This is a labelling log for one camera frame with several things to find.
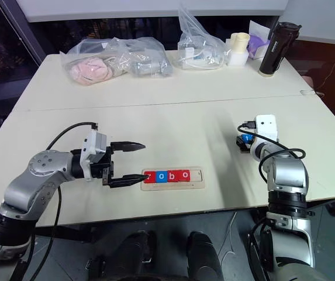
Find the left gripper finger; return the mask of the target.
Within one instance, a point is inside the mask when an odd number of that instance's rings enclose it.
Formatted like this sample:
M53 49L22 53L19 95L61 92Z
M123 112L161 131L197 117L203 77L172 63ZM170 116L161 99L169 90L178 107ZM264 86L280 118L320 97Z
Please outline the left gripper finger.
M139 182L148 179L148 175L143 174L128 174L124 175L121 178L110 179L108 181L108 186L110 188L119 188L119 187L127 187L137 184Z
M123 141L123 142L111 142L110 148L111 148L112 153L114 153L115 151L133 152L133 151L145 149L146 147L141 143Z

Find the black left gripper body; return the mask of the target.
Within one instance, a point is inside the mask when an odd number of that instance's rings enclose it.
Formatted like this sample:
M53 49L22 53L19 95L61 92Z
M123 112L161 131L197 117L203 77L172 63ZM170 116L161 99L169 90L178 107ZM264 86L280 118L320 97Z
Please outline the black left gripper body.
M114 161L112 160L113 147L107 146L105 153L99 153L90 164L91 176L102 179L103 186L113 185Z

